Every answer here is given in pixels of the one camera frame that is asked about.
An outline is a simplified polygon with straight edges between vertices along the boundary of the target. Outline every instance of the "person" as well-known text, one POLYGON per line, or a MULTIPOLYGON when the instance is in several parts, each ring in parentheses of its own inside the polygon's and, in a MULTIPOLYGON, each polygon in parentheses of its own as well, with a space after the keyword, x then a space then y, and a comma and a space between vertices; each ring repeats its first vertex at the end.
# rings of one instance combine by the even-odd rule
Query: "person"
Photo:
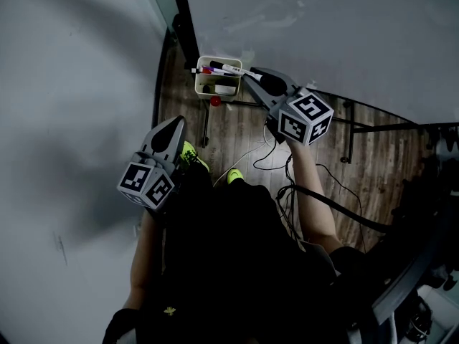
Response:
MULTIPOLYGON (((309 147, 288 145, 296 184, 323 194, 309 147)), ((303 251, 264 186, 232 169, 213 188, 191 144, 181 157, 176 198, 161 218, 143 214, 131 292, 103 344, 345 343, 328 290, 360 252, 343 247, 329 206, 297 193, 303 251)))

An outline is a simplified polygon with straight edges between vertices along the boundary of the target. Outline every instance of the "shoe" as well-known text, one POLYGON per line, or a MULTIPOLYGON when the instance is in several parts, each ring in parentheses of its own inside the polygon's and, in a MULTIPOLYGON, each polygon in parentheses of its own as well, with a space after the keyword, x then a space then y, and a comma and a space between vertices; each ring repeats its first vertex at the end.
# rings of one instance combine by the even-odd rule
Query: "shoe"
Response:
POLYGON ((244 179, 244 176, 242 175, 241 171, 239 171, 236 168, 233 168, 232 170, 229 170, 227 180, 228 180, 228 185, 232 183, 235 179, 241 178, 242 180, 244 179))
POLYGON ((193 162, 198 161, 200 162, 205 168, 207 168, 207 172, 210 173, 209 166, 198 157, 194 146, 192 146, 189 142, 185 140, 184 148, 181 151, 180 158, 185 162, 188 166, 190 166, 193 162))

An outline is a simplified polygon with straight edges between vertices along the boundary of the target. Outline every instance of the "white wall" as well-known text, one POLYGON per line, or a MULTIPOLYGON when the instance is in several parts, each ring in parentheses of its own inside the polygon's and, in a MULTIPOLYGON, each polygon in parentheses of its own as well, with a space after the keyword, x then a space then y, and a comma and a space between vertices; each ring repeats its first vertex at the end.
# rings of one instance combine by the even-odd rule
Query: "white wall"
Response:
POLYGON ((459 0, 189 0, 201 54, 419 123, 459 121, 459 0))
POLYGON ((141 209, 115 185, 151 126, 164 33, 148 0, 0 0, 0 331, 11 344, 100 343, 128 296, 141 209))

